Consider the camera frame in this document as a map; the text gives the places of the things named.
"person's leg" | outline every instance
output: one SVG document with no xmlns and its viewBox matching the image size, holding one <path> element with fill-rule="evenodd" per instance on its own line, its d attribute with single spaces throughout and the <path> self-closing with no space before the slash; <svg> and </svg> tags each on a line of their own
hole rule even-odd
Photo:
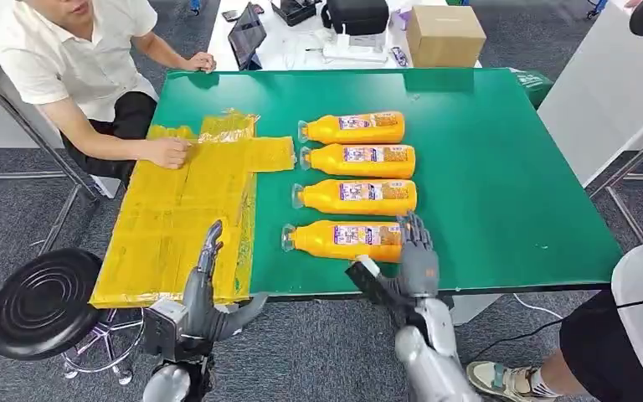
<svg viewBox="0 0 643 402">
<path fill-rule="evenodd" d="M 543 366 L 537 371 L 537 377 L 534 379 L 533 384 L 537 385 L 539 379 L 556 394 L 577 395 L 588 393 L 568 368 L 561 349 L 554 352 L 543 362 Z"/>
<path fill-rule="evenodd" d="M 100 134 L 126 140 L 144 139 L 147 137 L 156 107 L 157 103 L 149 95 L 141 92 L 127 92 L 115 103 L 113 122 L 90 120 L 90 124 Z M 129 183 L 136 161 L 108 161 L 88 157 L 66 136 L 62 137 L 68 154 L 85 172 L 95 176 L 119 178 L 125 186 Z"/>
<path fill-rule="evenodd" d="M 643 368 L 609 291 L 566 317 L 560 349 L 541 368 L 474 362 L 467 366 L 467 376 L 480 391 L 515 402 L 585 393 L 602 401 L 643 400 Z"/>
<path fill-rule="evenodd" d="M 113 135 L 126 140 L 147 138 L 157 103 L 142 92 L 127 92 L 115 103 L 115 120 L 112 122 Z M 134 170 L 136 161 L 122 161 L 115 166 L 118 178 L 126 185 Z"/>
</svg>

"juice bottle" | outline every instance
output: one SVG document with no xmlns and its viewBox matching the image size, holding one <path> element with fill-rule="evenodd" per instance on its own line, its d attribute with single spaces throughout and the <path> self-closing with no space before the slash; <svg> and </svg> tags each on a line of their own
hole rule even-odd
<svg viewBox="0 0 643 402">
<path fill-rule="evenodd" d="M 399 111 L 365 115 L 324 116 L 317 121 L 299 122 L 301 142 L 325 144 L 397 144 L 405 134 L 405 119 Z"/>
<path fill-rule="evenodd" d="M 405 215 L 415 211 L 418 192 L 410 180 L 324 180 L 292 187 L 292 206 L 326 214 Z"/>
<path fill-rule="evenodd" d="M 302 147 L 300 165 L 328 174 L 367 178 L 411 178 L 415 149 L 410 145 L 341 145 L 320 149 Z"/>
<path fill-rule="evenodd" d="M 319 220 L 282 228 L 282 249 L 304 250 L 317 257 L 354 260 L 357 255 L 368 255 L 377 261 L 399 262 L 401 247 L 398 222 Z"/>
</svg>

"stool seat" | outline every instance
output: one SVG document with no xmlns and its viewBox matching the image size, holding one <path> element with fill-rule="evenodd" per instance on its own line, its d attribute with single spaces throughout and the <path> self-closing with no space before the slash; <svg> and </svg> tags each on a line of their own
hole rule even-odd
<svg viewBox="0 0 643 402">
<path fill-rule="evenodd" d="M 42 254 L 0 289 L 0 354 L 41 360 L 82 340 L 101 312 L 88 304 L 102 260 L 79 249 Z"/>
</svg>

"black shorts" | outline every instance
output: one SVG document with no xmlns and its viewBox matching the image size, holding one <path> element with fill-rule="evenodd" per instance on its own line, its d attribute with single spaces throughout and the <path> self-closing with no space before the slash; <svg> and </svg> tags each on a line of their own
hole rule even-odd
<svg viewBox="0 0 643 402">
<path fill-rule="evenodd" d="M 115 120 L 113 122 L 90 120 L 95 131 L 123 140 L 141 140 L 147 138 L 149 125 L 154 117 L 157 102 L 143 92 L 127 92 L 115 103 Z M 80 168 L 89 174 L 107 178 L 119 178 L 125 186 L 136 161 L 106 161 L 88 157 L 77 149 L 66 136 L 62 135 L 63 144 L 70 157 Z"/>
<path fill-rule="evenodd" d="M 570 371 L 595 398 L 643 401 L 643 368 L 610 291 L 601 291 L 566 318 L 560 342 Z"/>
</svg>

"gray carpet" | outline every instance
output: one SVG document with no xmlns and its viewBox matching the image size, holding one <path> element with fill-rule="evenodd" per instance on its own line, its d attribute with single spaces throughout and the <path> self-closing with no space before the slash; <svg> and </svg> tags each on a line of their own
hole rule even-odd
<svg viewBox="0 0 643 402">
<path fill-rule="evenodd" d="M 210 2 L 199 17 L 188 13 L 182 0 L 152 1 L 159 12 L 156 31 L 182 53 L 205 49 L 217 12 Z M 567 63 L 589 24 L 581 18 L 589 9 L 576 0 L 526 0 L 501 3 L 473 0 L 489 38 L 481 61 L 487 66 L 537 69 L 555 78 Z M 159 87 L 163 69 L 137 58 L 143 74 Z M 0 171 L 47 168 L 41 152 L 0 150 Z M 55 208 L 69 191 L 66 180 L 0 182 L 0 285 L 24 261 L 35 256 L 31 245 L 47 234 Z M 620 190 L 643 224 L 643 185 Z M 89 204 L 79 198 L 58 245 L 78 245 L 97 255 L 105 253 L 121 203 Z M 605 197 L 596 199 L 625 250 L 635 237 Z M 523 295 L 526 302 L 567 314 L 590 292 Z M 498 338 L 530 331 L 551 321 L 503 296 L 475 320 L 457 328 L 463 361 Z M 540 363 L 557 346 L 557 328 L 516 343 L 491 349 L 484 358 L 507 365 Z M 214 401 L 404 401 L 407 384 L 393 355 L 393 328 L 384 310 L 365 301 L 274 303 L 239 336 L 216 346 L 218 388 Z M 61 362 L 18 363 L 0 357 L 0 402 L 11 401 L 137 401 L 153 358 L 137 354 L 136 376 L 121 387 L 110 374 L 65 380 Z M 563 400 L 592 400 L 575 398 Z"/>
<path fill-rule="evenodd" d="M 486 67 L 538 70 L 556 80 L 590 30 L 584 0 L 470 0 L 486 43 Z"/>
</svg>

